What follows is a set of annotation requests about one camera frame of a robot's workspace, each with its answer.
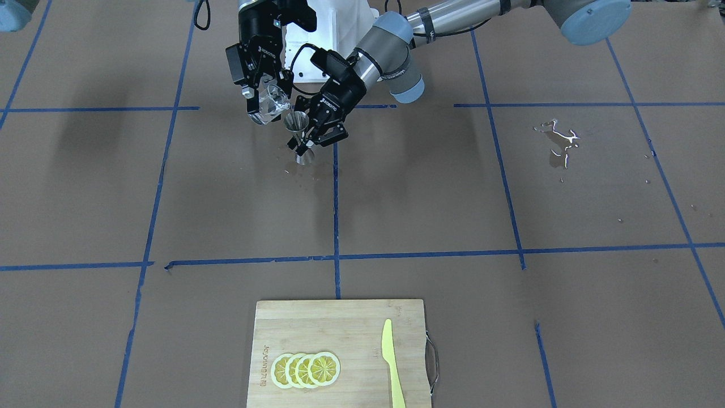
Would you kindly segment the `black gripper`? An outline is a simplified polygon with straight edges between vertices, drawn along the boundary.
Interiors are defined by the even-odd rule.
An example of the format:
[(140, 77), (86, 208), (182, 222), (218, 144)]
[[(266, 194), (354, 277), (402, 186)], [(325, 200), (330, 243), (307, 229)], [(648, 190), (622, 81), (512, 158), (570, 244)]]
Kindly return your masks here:
[[(291, 108), (288, 114), (288, 149), (295, 156), (315, 156), (311, 145), (326, 147), (348, 137), (344, 121), (367, 94), (364, 81), (355, 73), (338, 81), (330, 78), (311, 98), (309, 118), (305, 111)], [(309, 125), (309, 138), (305, 136)]]
[(262, 114), (258, 87), (269, 78), (275, 79), (275, 104), (289, 105), (293, 88), (293, 71), (283, 68), (283, 30), (270, 28), (247, 33), (225, 49), (232, 82), (242, 86), (249, 119), (259, 126), (270, 120)]

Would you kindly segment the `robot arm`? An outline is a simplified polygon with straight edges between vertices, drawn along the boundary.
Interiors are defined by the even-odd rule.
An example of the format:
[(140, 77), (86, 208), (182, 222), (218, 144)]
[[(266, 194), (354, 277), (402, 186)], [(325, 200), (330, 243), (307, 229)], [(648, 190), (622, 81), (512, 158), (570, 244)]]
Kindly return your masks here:
[(474, 30), (515, 8), (543, 7), (572, 44), (587, 46), (608, 38), (632, 12), (629, 1), (445, 1), (411, 15), (387, 11), (379, 16), (352, 51), (343, 56), (316, 48), (310, 60), (328, 80), (313, 96), (299, 96), (295, 111), (308, 119), (294, 131), (288, 148), (302, 158), (313, 146), (326, 147), (348, 137), (344, 122), (378, 81), (388, 85), (397, 103), (417, 100), (425, 90), (412, 49), (421, 38), (439, 38)]
[(278, 121), (289, 108), (293, 71), (283, 66), (283, 27), (318, 28), (306, 1), (241, 1), (237, 44), (225, 49), (233, 83), (241, 86), (249, 118), (260, 126)]

